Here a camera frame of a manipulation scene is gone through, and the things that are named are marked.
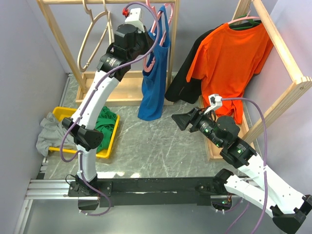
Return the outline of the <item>blue tank top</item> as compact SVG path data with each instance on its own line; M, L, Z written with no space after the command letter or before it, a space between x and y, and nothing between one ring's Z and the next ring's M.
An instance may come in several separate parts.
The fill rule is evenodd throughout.
M156 28L149 30L149 36L152 39L156 39L157 34L160 34L158 42L149 57L143 59L141 88L143 99L137 117L144 121L152 121L161 117L166 90L168 50L171 45L168 33L172 18L167 17L165 5L161 6L158 15L160 30Z

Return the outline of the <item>yellow plastic tray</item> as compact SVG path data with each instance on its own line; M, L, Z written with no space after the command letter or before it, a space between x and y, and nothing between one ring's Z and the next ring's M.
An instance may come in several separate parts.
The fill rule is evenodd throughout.
M65 107L56 107L53 110L53 114L55 115L56 119L61 122L65 117L71 117L71 115L76 111L76 109L73 108L65 108ZM113 130L113 134L110 140L109 148L107 150L102 150L100 152L97 152L96 157L97 158L104 158L108 159L112 152L112 147L114 143L115 136L117 134L117 128L119 125L120 116L117 115L116 124Z

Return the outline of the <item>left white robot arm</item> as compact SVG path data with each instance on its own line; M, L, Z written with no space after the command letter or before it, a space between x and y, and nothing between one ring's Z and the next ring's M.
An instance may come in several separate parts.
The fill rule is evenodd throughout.
M114 42L97 65L94 81L79 108L71 117L62 121L77 148L78 172L73 189L79 189L87 196L98 193L96 153L104 134L95 129L98 116L109 95L119 85L131 64L138 62L138 56L148 55L155 46L145 26L120 25L114 34Z

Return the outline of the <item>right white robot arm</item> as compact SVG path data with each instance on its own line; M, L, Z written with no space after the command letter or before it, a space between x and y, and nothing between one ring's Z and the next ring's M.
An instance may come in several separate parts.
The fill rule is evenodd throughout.
M191 125L190 132L200 131L216 147L222 158L252 179L253 186L229 170L222 169L214 177L214 190L238 195L253 205L265 209L274 224L287 234L296 233L312 210L312 196L304 195L286 183L263 158L242 140L240 128L230 116L208 115L197 107L184 114L172 115L180 130Z

